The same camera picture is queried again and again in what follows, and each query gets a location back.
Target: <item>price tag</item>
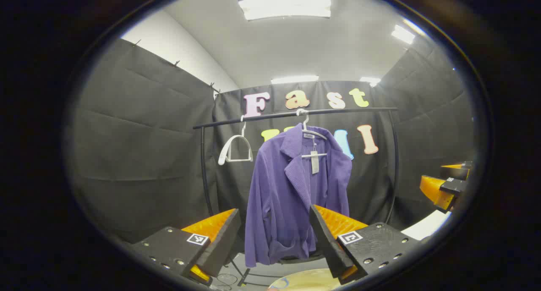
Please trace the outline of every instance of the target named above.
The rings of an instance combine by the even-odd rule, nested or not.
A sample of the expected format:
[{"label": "price tag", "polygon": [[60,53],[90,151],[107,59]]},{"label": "price tag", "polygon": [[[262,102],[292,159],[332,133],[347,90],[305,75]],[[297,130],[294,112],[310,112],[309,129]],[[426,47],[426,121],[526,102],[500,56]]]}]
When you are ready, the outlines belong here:
[{"label": "price tag", "polygon": [[[310,154],[317,154],[317,151],[311,151]],[[311,173],[314,175],[319,172],[319,157],[311,157]]]}]

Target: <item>hanger hook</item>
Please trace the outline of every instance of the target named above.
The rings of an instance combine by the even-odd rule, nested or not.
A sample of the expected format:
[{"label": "hanger hook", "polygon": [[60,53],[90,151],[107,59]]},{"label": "hanger hook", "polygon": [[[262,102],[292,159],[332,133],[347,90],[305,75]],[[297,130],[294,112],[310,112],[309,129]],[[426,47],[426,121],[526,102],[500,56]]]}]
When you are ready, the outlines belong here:
[{"label": "hanger hook", "polygon": [[[242,123],[242,121],[244,120],[244,114],[240,116],[240,121]],[[244,122],[244,125],[242,127],[242,131],[241,131],[241,136],[244,137],[244,129],[246,129],[246,122]]]},{"label": "hanger hook", "polygon": [[308,113],[309,112],[306,109],[302,109],[302,108],[297,109],[297,116],[299,116],[299,114],[305,114],[306,115],[306,119],[303,122],[303,129],[304,130],[306,130],[306,123],[309,121]]}]

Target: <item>ceiling light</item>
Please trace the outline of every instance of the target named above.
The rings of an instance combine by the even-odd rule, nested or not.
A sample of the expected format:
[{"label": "ceiling light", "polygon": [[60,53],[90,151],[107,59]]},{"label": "ceiling light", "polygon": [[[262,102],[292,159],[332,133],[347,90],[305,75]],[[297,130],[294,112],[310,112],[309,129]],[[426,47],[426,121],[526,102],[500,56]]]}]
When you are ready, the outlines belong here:
[{"label": "ceiling light", "polygon": [[408,44],[412,44],[413,43],[413,38],[415,37],[415,35],[408,32],[403,27],[400,27],[400,25],[395,25],[394,26],[394,31],[391,33],[391,35],[398,38],[398,39],[400,39],[400,40],[402,40],[402,41],[404,41],[404,42],[407,42]]},{"label": "ceiling light", "polygon": [[278,16],[331,16],[331,0],[239,0],[246,20]]},{"label": "ceiling light", "polygon": [[408,21],[407,19],[404,19],[404,23],[408,25],[408,27],[411,27],[415,32],[417,32],[419,35],[425,36],[425,31],[423,31],[420,27],[417,27],[413,22]]},{"label": "ceiling light", "polygon": [[360,82],[369,82],[371,87],[374,87],[381,81],[381,79],[378,79],[377,77],[361,77],[359,80]]},{"label": "ceiling light", "polygon": [[270,82],[273,85],[283,83],[298,83],[298,82],[313,82],[319,79],[319,75],[296,75],[295,77],[280,77],[278,79],[271,79]]}]

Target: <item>white hanger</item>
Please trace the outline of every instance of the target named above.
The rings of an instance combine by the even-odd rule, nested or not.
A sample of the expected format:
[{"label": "white hanger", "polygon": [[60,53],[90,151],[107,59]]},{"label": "white hanger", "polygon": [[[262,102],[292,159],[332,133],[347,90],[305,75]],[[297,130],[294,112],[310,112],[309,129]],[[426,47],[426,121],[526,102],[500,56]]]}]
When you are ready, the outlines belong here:
[{"label": "white hanger", "polygon": [[[243,119],[244,119],[244,116],[242,115],[240,117],[240,121],[242,122]],[[246,129],[246,122],[244,122],[241,134],[230,137],[230,139],[226,142],[218,158],[219,165],[223,165],[226,161],[227,162],[244,162],[244,161],[253,162],[254,158],[251,156],[250,142],[248,142],[248,140],[244,137],[244,129]],[[233,139],[235,139],[236,137],[241,137],[246,142],[246,144],[248,144],[248,158],[247,159],[232,159],[231,158],[231,143]]]},{"label": "white hanger", "polygon": [[306,129],[306,122],[308,122],[309,118],[308,118],[308,110],[304,110],[302,108],[299,108],[297,109],[297,116],[299,116],[300,113],[304,113],[306,114],[306,119],[305,121],[303,122],[303,132],[304,133],[311,133],[313,135],[318,135],[319,137],[322,137],[323,139],[327,140],[327,137],[325,137],[324,135],[322,135],[321,133],[317,133],[315,131],[311,131],[311,130],[307,130]]},{"label": "white hanger", "polygon": [[[300,114],[300,113],[304,113],[306,114],[306,119],[304,120],[303,122],[303,133],[311,133],[313,135],[318,135],[319,137],[322,137],[323,139],[327,140],[327,137],[325,137],[324,135],[322,135],[321,133],[317,133],[315,131],[309,131],[306,129],[306,122],[309,121],[309,118],[308,118],[308,110],[304,110],[302,108],[299,108],[297,110],[297,116]],[[326,156],[327,154],[303,154],[301,156],[301,158],[312,158],[313,156]]]}]

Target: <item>black fabric backdrop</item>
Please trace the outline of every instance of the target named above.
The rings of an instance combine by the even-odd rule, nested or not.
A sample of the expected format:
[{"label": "black fabric backdrop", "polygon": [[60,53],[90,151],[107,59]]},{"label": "black fabric backdrop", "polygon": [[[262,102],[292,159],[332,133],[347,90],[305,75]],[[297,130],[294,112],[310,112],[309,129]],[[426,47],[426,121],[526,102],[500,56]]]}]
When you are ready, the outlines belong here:
[{"label": "black fabric backdrop", "polygon": [[404,229],[434,206],[419,190],[421,175],[441,165],[478,161],[470,83],[442,47],[420,36],[375,87],[384,106],[397,107],[399,182],[390,224]]},{"label": "black fabric backdrop", "polygon": [[[133,243],[208,217],[199,131],[191,128],[210,122],[213,101],[207,84],[155,54],[124,40],[110,46],[66,132],[75,194],[102,228]],[[206,162],[215,197],[211,143]]]},{"label": "black fabric backdrop", "polygon": [[[328,104],[327,93],[338,92],[346,108],[359,108],[348,93],[354,88],[365,92],[364,100],[369,102],[369,107],[380,107],[381,100],[374,97],[374,88],[365,82],[322,81],[287,83],[280,85],[266,85],[261,87],[240,89],[221,93],[216,97],[213,119],[222,121],[239,118],[246,112],[246,101],[243,98],[247,94],[268,92],[270,100],[266,102],[265,114],[292,112],[285,107],[286,94],[293,90],[301,90],[306,93],[310,104],[304,107],[306,110],[332,109]],[[266,129],[279,129],[295,126],[303,122],[305,116],[287,117],[278,119],[258,120],[248,122],[245,137],[249,140],[254,158],[264,142],[261,132]],[[361,134],[357,131],[360,125],[371,125],[372,136],[379,151],[375,154],[364,154],[364,142]],[[348,185],[348,201],[350,204],[350,216],[363,222],[384,220],[388,210],[390,183],[394,173],[394,161],[389,166],[389,158],[394,159],[392,131],[389,128],[389,116],[387,112],[355,112],[334,113],[309,116],[308,125],[323,127],[334,133],[337,129],[345,129],[350,150],[354,155],[352,174]],[[232,135],[240,134],[242,123],[222,125],[215,127],[214,137],[215,158],[224,146],[224,143]],[[234,141],[232,155],[234,158],[246,158],[246,146],[238,140]],[[246,208],[250,191],[251,175],[254,162],[231,162],[218,166],[216,179],[218,181],[219,210],[239,208],[243,225],[239,230],[239,239],[236,243],[237,251],[243,251],[243,239],[246,220]]]}]

